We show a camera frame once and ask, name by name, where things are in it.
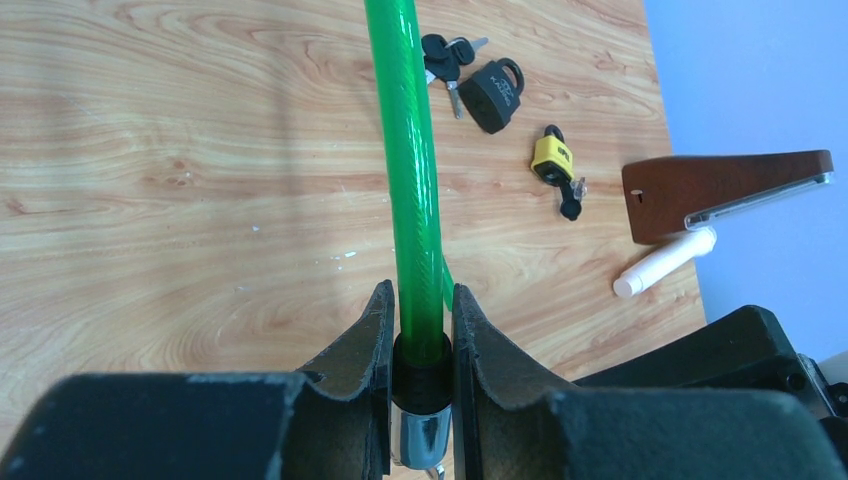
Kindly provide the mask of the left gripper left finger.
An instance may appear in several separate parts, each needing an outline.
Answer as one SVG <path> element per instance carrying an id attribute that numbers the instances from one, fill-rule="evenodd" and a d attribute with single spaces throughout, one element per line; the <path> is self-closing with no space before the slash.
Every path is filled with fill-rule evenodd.
<path id="1" fill-rule="evenodd" d="M 5 479 L 379 479 L 390 472 L 395 299 L 290 372 L 87 373 L 54 384 Z"/>

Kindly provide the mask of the black padlock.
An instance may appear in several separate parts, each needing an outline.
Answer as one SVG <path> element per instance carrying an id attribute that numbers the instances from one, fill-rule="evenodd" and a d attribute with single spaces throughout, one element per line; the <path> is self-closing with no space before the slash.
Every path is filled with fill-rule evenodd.
<path id="1" fill-rule="evenodd" d="M 503 130 L 520 106 L 525 77 L 510 58 L 489 61 L 459 85 L 471 117 L 488 134 Z"/>

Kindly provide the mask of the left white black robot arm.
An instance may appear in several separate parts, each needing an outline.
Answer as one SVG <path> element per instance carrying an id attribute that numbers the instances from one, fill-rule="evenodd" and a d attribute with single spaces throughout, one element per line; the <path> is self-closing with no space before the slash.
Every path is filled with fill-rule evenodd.
<path id="1" fill-rule="evenodd" d="M 81 374 L 32 407 L 5 479 L 843 479 L 847 386 L 777 318 L 741 307 L 569 382 L 499 331 L 470 290 L 430 368 L 402 361 L 394 295 L 291 372 Z"/>

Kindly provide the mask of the green cable lock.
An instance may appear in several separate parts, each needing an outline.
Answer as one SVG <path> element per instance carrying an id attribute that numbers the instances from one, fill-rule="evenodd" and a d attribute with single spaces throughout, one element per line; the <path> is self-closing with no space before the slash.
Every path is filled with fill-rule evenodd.
<path id="1" fill-rule="evenodd" d="M 444 258 L 429 95 L 416 7 L 368 1 L 398 281 L 391 413 L 393 460 L 443 465 L 451 426 L 452 349 L 444 332 Z"/>

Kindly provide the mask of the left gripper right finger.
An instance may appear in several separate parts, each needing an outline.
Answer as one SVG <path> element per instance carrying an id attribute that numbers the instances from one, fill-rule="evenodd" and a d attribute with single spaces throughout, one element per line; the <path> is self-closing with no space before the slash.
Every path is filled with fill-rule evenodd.
<path id="1" fill-rule="evenodd" d="M 576 381 L 453 299 L 458 479 L 843 479 L 847 420 L 748 305 Z"/>

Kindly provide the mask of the pink cylinder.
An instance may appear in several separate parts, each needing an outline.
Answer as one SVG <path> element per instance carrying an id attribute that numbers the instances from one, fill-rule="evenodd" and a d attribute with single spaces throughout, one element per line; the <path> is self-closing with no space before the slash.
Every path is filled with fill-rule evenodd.
<path id="1" fill-rule="evenodd" d="M 716 241 L 712 227 L 686 233 L 622 272 L 612 284 L 615 295 L 632 298 L 645 292 L 688 261 L 709 254 Z"/>

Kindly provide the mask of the yellow padlock keys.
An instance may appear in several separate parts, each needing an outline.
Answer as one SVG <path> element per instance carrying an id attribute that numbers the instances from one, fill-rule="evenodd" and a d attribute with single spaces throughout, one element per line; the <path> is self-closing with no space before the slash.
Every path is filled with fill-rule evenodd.
<path id="1" fill-rule="evenodd" d="M 562 196 L 560 214 L 570 221 L 576 221 L 582 213 L 582 201 L 588 191 L 586 178 L 562 182 L 559 190 Z"/>

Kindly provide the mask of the yellow padlock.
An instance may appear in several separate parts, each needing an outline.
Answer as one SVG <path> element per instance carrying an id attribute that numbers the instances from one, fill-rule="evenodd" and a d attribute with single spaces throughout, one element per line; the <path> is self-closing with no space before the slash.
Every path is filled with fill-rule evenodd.
<path id="1" fill-rule="evenodd" d="M 573 159 L 561 129 L 549 124 L 535 143 L 530 169 L 545 184 L 559 187 L 575 180 Z"/>

